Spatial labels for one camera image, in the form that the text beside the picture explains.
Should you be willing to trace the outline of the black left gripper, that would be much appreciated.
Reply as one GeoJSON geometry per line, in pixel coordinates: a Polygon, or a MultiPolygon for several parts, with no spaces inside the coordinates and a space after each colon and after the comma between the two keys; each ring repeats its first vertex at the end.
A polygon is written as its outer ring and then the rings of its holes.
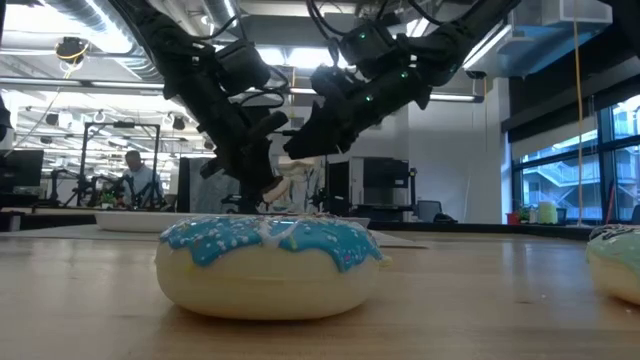
{"type": "Polygon", "coordinates": [[[286,114],[271,112],[267,106],[233,103],[222,89],[200,89],[199,131],[216,145],[216,157],[201,167],[201,175],[223,170],[229,176],[239,176],[251,198],[270,201],[280,177],[271,167],[267,136],[287,121],[286,114]]]}

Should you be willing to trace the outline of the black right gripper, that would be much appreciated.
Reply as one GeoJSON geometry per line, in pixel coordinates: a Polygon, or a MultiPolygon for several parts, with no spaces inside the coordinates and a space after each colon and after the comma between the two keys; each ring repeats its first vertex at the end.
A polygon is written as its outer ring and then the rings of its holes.
{"type": "Polygon", "coordinates": [[[410,102],[425,108],[430,86],[417,69],[399,67],[370,81],[338,67],[321,66],[311,76],[315,103],[309,120],[283,146],[291,159],[346,153],[359,134],[410,102]]]}

